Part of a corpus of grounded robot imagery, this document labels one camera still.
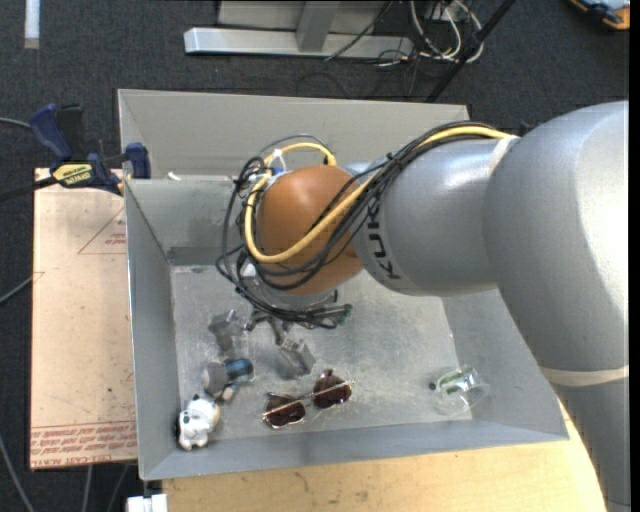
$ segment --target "dark carpet floor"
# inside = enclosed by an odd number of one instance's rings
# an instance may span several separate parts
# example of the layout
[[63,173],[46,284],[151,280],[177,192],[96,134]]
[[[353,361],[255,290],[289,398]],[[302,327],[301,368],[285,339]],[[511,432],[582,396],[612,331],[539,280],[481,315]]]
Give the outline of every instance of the dark carpet floor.
[[[477,0],[487,20],[498,0]],[[404,30],[406,4],[378,30]],[[40,49],[24,49],[24,0],[0,3],[0,117],[27,120],[39,107],[81,103],[87,138],[119,150],[119,88],[423,101],[444,67],[424,62],[380,73],[353,60],[186,56],[182,35],[213,22],[214,2],[42,0]],[[516,131],[576,108],[628,98],[629,32],[591,23],[566,0],[520,0],[439,103],[466,104],[473,120]],[[31,169],[53,162],[26,130],[0,123],[0,192],[28,184]],[[33,202],[0,204],[0,297],[32,270]],[[0,433],[37,511],[81,508],[86,468],[30,472],[27,467],[31,288],[0,305]],[[122,466],[96,466],[90,511],[104,511]],[[122,496],[139,494],[129,471]],[[23,510],[0,461],[0,511]]]

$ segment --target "blue clamp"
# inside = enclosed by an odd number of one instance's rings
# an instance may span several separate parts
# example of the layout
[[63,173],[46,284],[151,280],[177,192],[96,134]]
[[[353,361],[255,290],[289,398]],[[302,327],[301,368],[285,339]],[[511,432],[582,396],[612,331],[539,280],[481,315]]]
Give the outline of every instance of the blue clamp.
[[[38,141],[56,155],[57,160],[49,169],[49,173],[60,185],[67,188],[91,187],[121,195],[121,179],[104,166],[97,153],[89,153],[84,162],[72,160],[74,151],[58,124],[55,103],[38,110],[29,119],[29,126]],[[142,144],[129,144],[125,153],[117,158],[131,162],[134,178],[151,177],[151,164],[147,150]]]

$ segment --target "white object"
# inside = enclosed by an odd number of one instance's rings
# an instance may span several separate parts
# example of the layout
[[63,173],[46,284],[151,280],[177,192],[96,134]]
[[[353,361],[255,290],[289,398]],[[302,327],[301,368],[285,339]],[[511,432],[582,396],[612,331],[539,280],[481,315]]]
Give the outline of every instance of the white object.
[[218,406],[196,395],[178,417],[178,444],[187,451],[193,446],[206,446],[209,441],[208,434],[213,431],[219,419]]
[[242,277],[255,277],[256,274],[256,267],[253,263],[247,263],[247,265],[242,269]]
[[24,19],[25,48],[37,49],[40,40],[40,0],[27,0]]
[[150,498],[133,496],[127,500],[127,512],[167,512],[166,494],[154,494]]

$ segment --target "white toy figure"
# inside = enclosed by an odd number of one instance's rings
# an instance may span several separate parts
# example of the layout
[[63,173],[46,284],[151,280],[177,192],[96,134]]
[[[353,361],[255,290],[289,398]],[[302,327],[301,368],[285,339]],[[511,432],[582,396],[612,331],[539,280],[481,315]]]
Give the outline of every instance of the white toy figure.
[[219,419],[220,408],[214,402],[195,395],[178,416],[178,444],[187,451],[191,451],[194,445],[200,448],[206,446],[208,434],[213,431]]

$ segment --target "black cable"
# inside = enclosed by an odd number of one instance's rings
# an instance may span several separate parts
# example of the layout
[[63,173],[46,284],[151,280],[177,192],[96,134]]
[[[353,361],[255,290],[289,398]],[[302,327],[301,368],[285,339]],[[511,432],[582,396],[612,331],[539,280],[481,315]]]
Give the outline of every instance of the black cable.
[[345,98],[353,98],[355,97],[348,89],[347,87],[340,81],[340,79],[334,75],[333,73],[329,73],[328,71],[313,71],[311,73],[307,73],[306,75],[304,75],[302,78],[300,78],[298,80],[298,83],[296,84],[296,96],[301,96],[300,94],[300,87],[302,86],[302,84],[309,78],[313,77],[313,76],[324,76],[326,78],[330,78],[334,84],[336,84],[338,86],[338,89],[340,89],[340,92],[342,93],[342,96],[344,96]]
[[[427,4],[425,4],[424,9],[426,11],[426,9],[429,6]],[[429,12],[429,16],[428,16],[428,23],[431,23],[433,21],[433,19],[436,17],[436,8],[440,7],[440,16],[442,16],[442,3],[440,2],[431,2],[431,11]]]
[[466,64],[467,60],[476,52],[482,42],[489,36],[489,34],[496,27],[498,22],[507,13],[516,0],[505,0],[500,7],[491,16],[491,19],[485,24],[485,26],[477,33],[472,33],[465,42],[462,48],[462,56],[449,68],[449,70],[442,76],[440,81],[436,84],[427,98],[427,103],[435,103],[440,97],[442,92],[447,88],[449,83],[455,78],[458,72]]
[[[447,124],[447,125],[444,125],[444,126],[440,127],[439,129],[431,130],[431,131],[427,132],[426,134],[424,134],[424,135],[423,135],[422,137],[420,137],[419,139],[416,139],[416,142],[414,142],[412,146],[407,146],[405,149],[403,149],[403,150],[401,150],[400,152],[398,152],[398,153],[397,153],[397,155],[401,155],[402,151],[413,151],[413,147],[415,147],[416,145],[418,145],[418,144],[419,144],[419,143],[421,143],[422,141],[426,140],[427,138],[431,137],[433,134],[437,133],[438,131],[445,130],[445,129],[449,129],[449,128],[453,128],[453,127],[459,127],[459,126],[481,126],[481,127],[485,127],[485,128],[489,127],[488,125],[485,125],[485,124],[482,124],[482,123],[469,123],[469,122],[455,122],[455,123],[449,123],[449,124]],[[440,144],[443,144],[443,143],[445,143],[445,142],[446,142],[446,141],[435,141],[435,142],[430,143],[429,145],[425,145],[425,146],[423,146],[422,150],[421,150],[419,153],[413,154],[412,158],[411,158],[410,160],[407,160],[407,161],[406,161],[406,163],[405,163],[405,165],[403,165],[403,166],[402,166],[402,168],[406,167],[406,165],[408,165],[409,163],[411,163],[411,161],[413,161],[413,159],[415,159],[415,158],[417,158],[418,156],[420,156],[420,154],[422,154],[423,152],[427,151],[428,149],[430,149],[430,148],[432,148],[432,147],[435,147],[436,145],[440,145]],[[389,174],[389,169],[388,169],[388,165],[389,165],[389,164],[387,164],[387,169],[386,169],[386,170],[384,170],[384,173],[386,173],[386,174],[387,174],[387,176],[390,176],[390,174]],[[373,193],[373,194],[379,194],[379,193],[381,192],[381,186],[382,186],[381,184],[382,184],[382,183],[383,183],[383,182],[378,181],[378,182],[374,182],[374,183],[372,183],[372,184],[370,185],[370,189],[373,189],[374,187],[377,187],[377,188],[375,188],[375,191],[374,191],[374,193]],[[349,186],[349,185],[350,185],[350,183],[348,183],[347,185],[345,185],[345,186],[343,187],[343,189],[342,189],[342,190],[340,190],[340,191],[338,192],[338,194],[336,194],[336,197],[338,197],[338,198],[339,198],[339,196],[341,196],[341,195],[342,195],[342,193],[344,192],[344,190],[345,190],[346,188],[348,188],[348,186]],[[337,201],[336,201],[336,198],[334,197],[334,200],[332,200],[332,202],[328,205],[328,207],[327,207],[327,208],[325,208],[325,211],[323,211],[323,212],[320,214],[319,218],[320,218],[320,219],[321,219],[321,218],[323,218],[323,217],[328,213],[328,211],[332,208],[332,206],[333,206],[336,202],[337,202]],[[352,213],[352,212],[348,213],[348,214],[345,216],[345,219],[343,219],[343,222],[346,222],[346,221],[349,219],[349,217],[350,217],[351,215],[353,215],[353,213]],[[321,255],[322,255],[322,253],[320,253],[320,254],[316,255],[316,257],[315,257],[314,259],[316,259],[316,260],[317,260],[317,259],[319,259],[319,258],[321,257]],[[302,266],[298,267],[296,270],[300,270],[300,269],[302,269],[302,268],[303,268],[303,267],[305,267],[305,266],[307,266],[307,264],[304,264],[304,265],[302,265]],[[273,274],[274,274],[274,275],[278,275],[278,274],[280,274],[280,275],[286,275],[286,274],[284,274],[284,273],[278,273],[278,272],[273,272]]]
[[[366,61],[364,62],[364,64],[374,64],[378,71],[393,71],[395,66],[409,60],[409,55],[407,55],[406,53],[400,50],[401,46],[402,46],[402,39],[400,40],[400,43],[398,44],[397,49],[385,50],[383,52],[380,52],[380,54],[374,60]],[[394,57],[385,58],[385,55],[388,53],[393,54]],[[390,66],[388,66],[389,70],[382,69],[384,64],[387,64],[387,65],[391,64]]]
[[25,123],[24,121],[18,121],[17,119],[10,119],[8,117],[0,117],[0,123],[6,123],[13,126],[19,126],[20,128],[26,128],[31,131],[31,126],[29,123]]
[[[357,179],[359,179],[362,176],[365,176],[366,174],[369,174],[369,173],[371,173],[373,171],[378,170],[381,166],[382,165],[378,165],[376,167],[368,169],[368,170],[366,170],[366,171],[364,171],[362,173],[359,173],[359,174],[353,176],[351,179],[349,179],[349,181],[347,181],[347,183],[345,183],[345,185],[343,185],[343,187],[340,189],[340,191],[338,191],[338,193],[334,196],[334,198],[331,200],[331,202],[320,213],[320,215],[318,216],[316,221],[312,224],[312,227],[309,228],[307,233],[309,231],[311,231],[311,229],[313,229],[313,227],[315,225],[317,225],[328,214],[328,212],[333,208],[333,206],[339,201],[340,197],[342,197],[344,192]],[[334,237],[334,235],[332,234],[331,237],[329,238],[327,244],[325,244],[323,249],[318,254],[316,254],[315,256],[310,258],[309,260],[307,260],[305,263],[302,263],[301,265],[298,265],[296,267],[285,267],[285,270],[279,271],[279,270],[267,269],[266,267],[261,265],[259,262],[255,261],[253,258],[252,258],[252,263],[254,264],[254,266],[256,266],[256,268],[259,267],[261,269],[261,271],[263,272],[263,274],[276,276],[276,277],[277,276],[291,276],[291,275],[295,275],[295,274],[299,274],[299,273],[303,273],[303,272],[314,272],[313,275],[315,275],[317,273],[317,271],[319,270],[319,268],[321,268],[321,266],[322,266],[319,262],[328,256],[329,252],[333,248],[333,245],[335,245],[335,241],[334,241],[333,237]],[[319,267],[316,268],[315,271],[313,271],[313,270],[310,271],[310,270],[308,270],[308,268],[311,267],[311,265],[319,265]]]
[[376,16],[376,18],[369,23],[363,30],[362,32],[360,32],[351,42],[349,42],[349,44],[343,46],[342,48],[340,48],[337,52],[335,52],[333,55],[327,57],[325,59],[325,61],[329,61],[329,60],[333,60],[337,57],[340,57],[340,55],[342,55],[343,53],[345,53],[346,51],[348,51],[349,49],[351,49],[358,41],[360,41],[360,39],[362,39],[366,33],[371,30],[376,23],[378,23],[382,17],[387,13],[387,11],[389,10],[389,8],[391,7],[391,4],[393,2],[385,2],[385,4],[382,6],[382,8],[380,9],[380,12],[378,13],[378,15]]
[[265,169],[265,163],[260,157],[254,157],[249,162],[245,164],[242,171],[240,172],[240,176],[237,180],[234,180],[234,190],[232,192],[231,198],[229,200],[229,204],[227,207],[227,211],[225,212],[225,219],[223,223],[223,234],[222,234],[222,261],[220,262],[220,258],[216,262],[216,267],[221,272],[221,274],[229,279],[236,286],[236,292],[239,293],[243,298],[245,298],[250,304],[253,305],[254,308],[264,311],[276,318],[279,318],[283,321],[289,321],[293,323],[299,323],[302,325],[313,325],[316,327],[322,327],[325,329],[333,329],[336,327],[335,322],[327,323],[326,318],[322,318],[321,314],[326,314],[324,308],[319,309],[311,309],[311,310],[287,310],[275,307],[264,300],[256,297],[248,288],[244,281],[244,276],[242,276],[241,267],[245,261],[247,261],[247,253],[241,252],[236,260],[236,270],[235,273],[232,270],[231,262],[229,261],[229,256],[232,255],[234,251],[238,251],[239,249],[236,247],[235,249],[228,251],[227,250],[227,241],[229,236],[229,224],[231,219],[231,212],[233,211],[233,207],[236,201],[236,197],[238,196],[239,191],[245,185],[246,179],[249,175],[256,172],[259,172],[262,169]]
[[[238,245],[234,249],[231,249],[229,252],[227,252],[227,257],[233,256],[235,253],[237,253],[243,247],[244,247],[244,243],[241,243],[240,245]],[[221,256],[218,257],[218,259],[216,260],[216,268],[218,269],[218,272],[220,272],[220,274],[222,274],[223,277],[225,277],[228,281],[234,283],[232,276],[227,274],[226,270],[223,270],[222,267],[220,266],[220,264],[222,263],[223,258],[224,258],[224,255],[221,255]]]
[[329,204],[324,208],[324,210],[320,213],[320,215],[318,215],[318,218],[314,221],[314,223],[311,224],[311,227],[309,227],[309,229],[307,230],[307,233],[305,233],[305,235],[308,234],[318,224],[320,224],[322,219],[324,219],[329,214],[329,212],[331,210],[333,210],[333,207],[338,204],[338,201],[340,201],[340,198],[347,192],[347,190],[349,190],[351,185],[353,185],[356,181],[358,181],[360,178],[363,178],[367,174],[371,174],[373,171],[379,170],[383,165],[384,164],[376,165],[375,167],[371,167],[370,169],[366,169],[366,170],[356,174],[355,176],[352,176],[351,178],[349,178],[349,180],[340,188],[340,190],[338,190],[336,195],[333,196],[333,199],[331,199]]
[[326,259],[327,259],[327,254],[322,254],[322,256],[317,260],[316,265],[311,270],[307,270],[304,272],[291,273],[291,275],[295,275],[299,273],[303,273],[304,275],[297,281],[294,281],[293,283],[288,283],[288,284],[279,284],[269,280],[265,275],[264,267],[261,265],[256,267],[256,272],[260,276],[260,279],[262,279],[267,284],[267,286],[269,286],[270,288],[273,288],[274,290],[280,290],[280,291],[295,290],[296,288],[300,288],[302,285],[311,281],[311,279],[313,279],[318,274],[318,272],[322,270],[322,267],[325,266]]
[[[420,44],[422,46],[423,49],[429,49],[429,51],[435,53],[437,55],[436,59],[442,59],[444,57],[443,53],[440,51],[440,49],[433,44],[433,42],[427,37],[427,33],[424,29],[424,27],[420,24],[419,20],[417,19],[418,16],[416,15],[416,19],[413,19],[413,11],[415,10],[415,2],[412,2],[411,0],[409,2],[407,2],[408,4],[408,24],[409,24],[409,30],[411,30],[414,34],[414,36],[420,41]],[[434,15],[435,15],[435,10],[436,10],[436,5],[433,6],[433,8],[431,9],[431,13],[429,15],[429,23],[431,23],[433,21]]]
[[409,88],[405,92],[405,98],[410,98],[411,93],[413,92],[413,87],[416,83],[416,76],[418,75],[418,68],[420,67],[420,59],[417,58],[413,63],[413,73],[411,74],[411,82],[409,82]]
[[27,279],[22,281],[18,286],[16,286],[13,290],[11,290],[8,293],[4,294],[2,297],[0,297],[0,304],[3,304],[4,302],[8,301],[16,293],[18,293],[25,286],[27,286],[31,281],[33,281],[33,276],[29,276]]
[[30,194],[31,192],[35,192],[36,190],[40,190],[41,188],[50,187],[51,185],[55,185],[58,183],[53,176],[49,176],[40,181],[36,181],[35,183],[30,183],[29,185],[25,185],[23,187],[14,188],[13,190],[9,190],[8,192],[3,192],[0,194],[0,203],[5,201],[9,201],[10,199],[14,199],[16,197],[20,197],[26,194]]
[[220,21],[220,8],[222,7],[221,4],[221,1],[213,2],[213,22],[211,23],[213,26],[216,26]]
[[[353,239],[356,237],[356,235],[358,234],[358,232],[362,229],[362,227],[364,226],[365,222],[367,221],[367,217],[363,216],[362,220],[360,221],[360,223],[358,224],[358,227],[355,230],[351,230],[351,235],[349,236],[349,238],[345,241],[345,243],[342,245],[342,247],[340,248],[340,250],[327,262],[323,263],[318,270],[320,270],[322,268],[322,266],[327,266],[330,265],[331,263],[333,263],[334,261],[336,261],[343,253],[344,251],[347,249],[347,247],[349,247],[349,244],[353,241]],[[302,272],[306,272],[306,270],[296,270],[293,273],[294,274],[298,274],[298,273],[302,273]]]

